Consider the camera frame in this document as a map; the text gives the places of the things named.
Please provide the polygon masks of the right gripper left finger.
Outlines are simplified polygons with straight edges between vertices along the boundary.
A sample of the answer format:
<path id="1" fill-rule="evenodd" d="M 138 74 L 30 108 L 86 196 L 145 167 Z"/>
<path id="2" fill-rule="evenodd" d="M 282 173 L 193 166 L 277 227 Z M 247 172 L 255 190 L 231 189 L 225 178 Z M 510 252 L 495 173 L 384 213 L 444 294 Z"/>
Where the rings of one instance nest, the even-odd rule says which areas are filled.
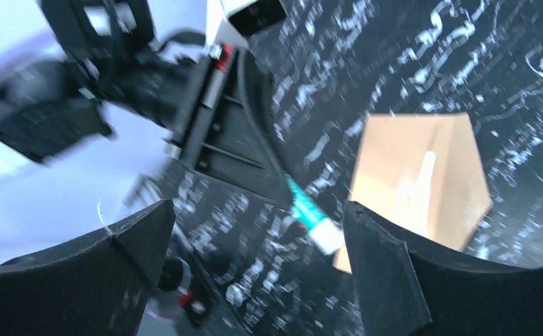
<path id="1" fill-rule="evenodd" d="M 0 265 L 0 335 L 135 335 L 174 221 L 162 200 Z"/>

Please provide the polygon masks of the green white glue stick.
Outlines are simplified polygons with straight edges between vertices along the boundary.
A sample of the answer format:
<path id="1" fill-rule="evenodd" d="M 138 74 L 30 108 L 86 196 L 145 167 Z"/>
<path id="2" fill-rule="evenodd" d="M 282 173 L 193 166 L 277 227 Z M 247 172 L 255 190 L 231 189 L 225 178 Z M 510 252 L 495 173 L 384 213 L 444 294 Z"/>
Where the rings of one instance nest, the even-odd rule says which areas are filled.
<path id="1" fill-rule="evenodd" d="M 292 193 L 292 217 L 304 226 L 306 234 L 324 255 L 333 255 L 344 245 L 343 231 L 300 188 L 291 175 L 285 173 L 285 178 Z"/>

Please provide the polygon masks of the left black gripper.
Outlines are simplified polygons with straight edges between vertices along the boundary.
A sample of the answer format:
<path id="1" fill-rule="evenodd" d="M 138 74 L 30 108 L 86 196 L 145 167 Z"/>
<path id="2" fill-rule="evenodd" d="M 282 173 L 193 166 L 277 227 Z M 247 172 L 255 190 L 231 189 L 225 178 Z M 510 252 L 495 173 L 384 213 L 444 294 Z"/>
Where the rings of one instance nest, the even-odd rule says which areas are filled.
<path id="1" fill-rule="evenodd" d="M 254 55 L 228 43 L 194 61 L 168 62 L 144 50 L 116 77 L 109 101 L 171 132 L 178 161 L 217 181 L 289 210 L 293 196 L 273 134 L 273 76 Z"/>

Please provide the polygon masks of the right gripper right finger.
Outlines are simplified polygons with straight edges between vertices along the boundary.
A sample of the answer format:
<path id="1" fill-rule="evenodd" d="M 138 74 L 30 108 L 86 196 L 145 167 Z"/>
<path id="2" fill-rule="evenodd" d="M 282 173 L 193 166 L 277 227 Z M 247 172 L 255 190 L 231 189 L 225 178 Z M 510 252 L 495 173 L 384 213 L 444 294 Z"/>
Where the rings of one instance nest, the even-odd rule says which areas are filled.
<path id="1" fill-rule="evenodd" d="M 368 335 L 543 335 L 543 267 L 475 258 L 357 202 L 343 228 Z"/>

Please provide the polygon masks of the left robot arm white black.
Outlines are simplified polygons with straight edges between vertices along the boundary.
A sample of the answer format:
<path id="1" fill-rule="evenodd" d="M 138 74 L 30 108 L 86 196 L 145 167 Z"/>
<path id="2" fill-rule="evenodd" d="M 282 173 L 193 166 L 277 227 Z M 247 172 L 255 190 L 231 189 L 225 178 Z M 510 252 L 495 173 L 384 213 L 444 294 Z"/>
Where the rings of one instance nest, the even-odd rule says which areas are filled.
<path id="1" fill-rule="evenodd" d="M 281 1 L 212 1 L 214 41 L 192 29 L 158 46 L 147 1 L 41 1 L 63 48 L 0 72 L 0 143 L 37 164 L 94 134 L 104 103 L 171 132 L 177 161 L 200 177 L 289 209 L 294 199 L 270 113 L 273 77 L 246 38 L 282 21 Z"/>

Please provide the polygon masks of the orange paper envelope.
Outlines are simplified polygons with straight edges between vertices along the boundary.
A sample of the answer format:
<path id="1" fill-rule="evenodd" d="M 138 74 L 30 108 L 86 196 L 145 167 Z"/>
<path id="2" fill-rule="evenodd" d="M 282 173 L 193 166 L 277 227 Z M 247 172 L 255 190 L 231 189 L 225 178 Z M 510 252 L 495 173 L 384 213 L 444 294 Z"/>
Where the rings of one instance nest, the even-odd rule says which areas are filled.
<path id="1" fill-rule="evenodd" d="M 462 251 L 493 205 L 470 117 L 368 116 L 348 198 Z"/>

